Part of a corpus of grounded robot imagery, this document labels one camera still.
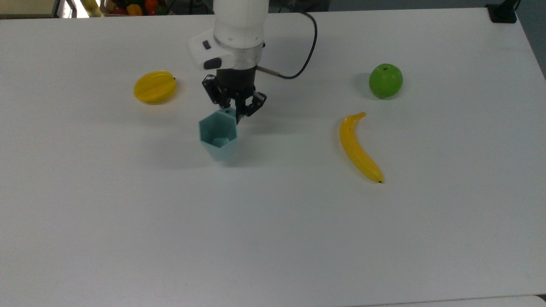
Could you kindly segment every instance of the teal cup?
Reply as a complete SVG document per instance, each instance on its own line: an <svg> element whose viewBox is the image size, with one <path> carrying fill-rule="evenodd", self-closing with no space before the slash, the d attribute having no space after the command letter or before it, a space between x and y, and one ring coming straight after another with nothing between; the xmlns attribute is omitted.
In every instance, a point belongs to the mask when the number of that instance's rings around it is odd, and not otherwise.
<svg viewBox="0 0 546 307"><path fill-rule="evenodd" d="M235 110L218 110L199 121L201 143L216 161L229 160L237 146Z"/></svg>

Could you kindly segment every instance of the plastic fruit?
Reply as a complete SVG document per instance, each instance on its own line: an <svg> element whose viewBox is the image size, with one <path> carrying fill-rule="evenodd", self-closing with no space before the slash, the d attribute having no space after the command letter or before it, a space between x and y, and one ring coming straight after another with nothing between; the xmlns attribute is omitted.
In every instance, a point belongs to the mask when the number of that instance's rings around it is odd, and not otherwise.
<svg viewBox="0 0 546 307"><path fill-rule="evenodd" d="M130 4L127 6L127 12L131 16L142 16L144 13L142 12L142 8L138 4Z"/></svg>
<svg viewBox="0 0 546 307"><path fill-rule="evenodd" d="M148 104L159 104L171 97L176 91L176 81L173 74L159 70L145 74L134 87L134 96Z"/></svg>
<svg viewBox="0 0 546 307"><path fill-rule="evenodd" d="M354 134L354 128L357 122L366 116L366 113L358 113L345 117L340 127L340 140L345 153L351 159L353 164L369 179L382 183L383 174L377 164L368 156L368 154L358 144L357 137Z"/></svg>
<svg viewBox="0 0 546 307"><path fill-rule="evenodd" d="M122 9L122 8L115 8L113 11L112 11L112 14L114 15L129 15L129 13L127 13L126 10Z"/></svg>
<svg viewBox="0 0 546 307"><path fill-rule="evenodd" d="M400 91L402 72L392 64L381 64L370 74L370 89L378 98L388 98Z"/></svg>
<svg viewBox="0 0 546 307"><path fill-rule="evenodd" d="M144 7L146 8L147 11L151 11L151 10L155 10L156 5L158 4L159 4L158 0L146 0L146 2L144 3Z"/></svg>

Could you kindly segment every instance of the red pepper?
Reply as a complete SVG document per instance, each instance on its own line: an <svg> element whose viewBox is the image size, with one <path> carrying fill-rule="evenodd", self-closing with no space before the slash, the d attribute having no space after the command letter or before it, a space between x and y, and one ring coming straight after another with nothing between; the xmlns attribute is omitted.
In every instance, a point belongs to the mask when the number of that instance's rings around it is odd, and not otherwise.
<svg viewBox="0 0 546 307"><path fill-rule="evenodd" d="M150 11L156 10L156 6L159 4L158 0L146 0L146 3L144 6L146 7L146 10L148 11L148 15L150 15Z"/></svg>

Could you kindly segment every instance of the fruit basket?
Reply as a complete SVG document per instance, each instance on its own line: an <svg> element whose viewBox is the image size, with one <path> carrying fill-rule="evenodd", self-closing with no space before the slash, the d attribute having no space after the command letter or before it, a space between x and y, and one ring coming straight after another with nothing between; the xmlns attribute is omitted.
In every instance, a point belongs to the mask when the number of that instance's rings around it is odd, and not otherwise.
<svg viewBox="0 0 546 307"><path fill-rule="evenodd" d="M100 0L99 8L106 17L174 15L165 0Z"/></svg>

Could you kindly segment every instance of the yellow pepper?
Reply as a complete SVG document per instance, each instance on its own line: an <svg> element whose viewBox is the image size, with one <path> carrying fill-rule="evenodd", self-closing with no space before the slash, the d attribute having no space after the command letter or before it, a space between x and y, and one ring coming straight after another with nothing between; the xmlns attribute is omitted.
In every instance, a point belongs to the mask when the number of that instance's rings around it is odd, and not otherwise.
<svg viewBox="0 0 546 307"><path fill-rule="evenodd" d="M142 16L142 8L138 4L130 4L127 6L127 12L131 16Z"/></svg>

